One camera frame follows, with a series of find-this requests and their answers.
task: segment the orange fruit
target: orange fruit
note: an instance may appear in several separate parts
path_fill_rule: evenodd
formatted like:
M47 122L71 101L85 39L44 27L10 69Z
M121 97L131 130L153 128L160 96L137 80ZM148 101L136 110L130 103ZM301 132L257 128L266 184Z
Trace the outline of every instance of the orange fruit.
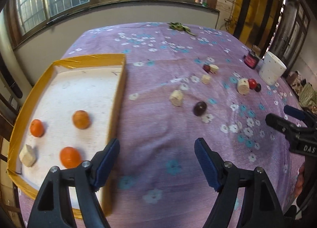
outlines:
M73 114L73 123L76 128L84 130L91 124L89 115L86 111L79 110Z
M62 165L67 169L75 168L82 162L79 151L71 146L64 147L61 150L60 160Z
M44 125L40 120L35 119L31 122L30 132L33 136L39 138L39 137L43 136L44 131L45 131Z

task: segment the dark red fruit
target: dark red fruit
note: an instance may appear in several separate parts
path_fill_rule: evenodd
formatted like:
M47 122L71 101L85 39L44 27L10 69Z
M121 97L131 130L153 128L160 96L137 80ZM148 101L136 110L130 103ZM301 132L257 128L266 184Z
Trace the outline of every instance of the dark red fruit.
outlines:
M249 87L250 87L250 89L256 88L257 82L255 81L255 79L250 78L250 79L248 79L248 82L249 82Z
M254 89L254 91L256 91L256 92L260 92L261 91L261 84L260 83L258 83L256 85L256 88Z
M202 69L203 69L204 71L206 71L207 73L210 72L210 66L209 66L208 64L204 64L204 65L202 66Z
M195 104L193 113L196 116L202 116L206 110L207 110L207 104L201 101Z

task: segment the tray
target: tray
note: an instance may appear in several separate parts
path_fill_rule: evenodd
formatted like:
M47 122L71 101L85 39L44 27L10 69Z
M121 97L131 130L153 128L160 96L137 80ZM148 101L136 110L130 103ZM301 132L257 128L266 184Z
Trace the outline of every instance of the tray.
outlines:
M116 136L125 78L124 54L67 58L55 61L45 71L26 99L10 139L8 174L26 195L36 198L50 167L64 169L59 160L62 148L75 147L83 160L90 160ZM77 110L89 113L89 128L74 127L72 115ZM40 138L29 131L33 119L40 119L45 125L45 134ZM25 143L37 154L37 161L30 168L22 165L18 157ZM109 183L96 193L105 215L111 213ZM69 188L69 192L74 216L82 218L75 188Z

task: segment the screw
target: screw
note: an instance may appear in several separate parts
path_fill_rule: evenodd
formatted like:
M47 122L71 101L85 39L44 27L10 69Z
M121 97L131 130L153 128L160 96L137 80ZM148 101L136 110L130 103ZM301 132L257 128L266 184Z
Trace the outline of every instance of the screw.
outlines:
M57 167L57 166L53 166L53 167L50 169L51 172L56 172L57 170L58 170L58 167Z
M256 168L256 171L257 171L258 173L263 173L263 172L264 172L264 169L259 166L259 167Z
M83 163L81 165L86 168L86 167L90 166L90 161L83 161Z
M232 162L228 162L227 161L227 162L224 163L224 166L227 167L227 168L231 168L232 167Z

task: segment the floral tablecloth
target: floral tablecloth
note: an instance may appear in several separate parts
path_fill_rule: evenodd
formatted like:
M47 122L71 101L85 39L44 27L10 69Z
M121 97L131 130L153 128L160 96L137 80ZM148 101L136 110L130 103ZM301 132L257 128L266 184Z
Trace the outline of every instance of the floral tablecloth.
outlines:
M284 116L285 104L298 107L295 96L283 80L267 86L256 70L248 68L242 61L247 48L232 35L189 27L196 36L171 30L166 23L93 29L82 34L63 56L126 54L117 190L113 213L107 218L113 228L203 226L217 193L208 186L194 154L198 137L239 168L262 166L282 207L294 199L297 171L304 158L289 153L288 142L266 126L265 116L270 112ZM200 81L206 74L204 63L220 68L211 74L208 85ZM261 92L238 94L237 82L242 77L256 79ZM169 101L176 89L184 95L181 107ZM192 112L198 101L208 106L201 117ZM19 194L27 223L33 201ZM240 189L229 227L236 226L242 201ZM84 227L82 220L77 224Z

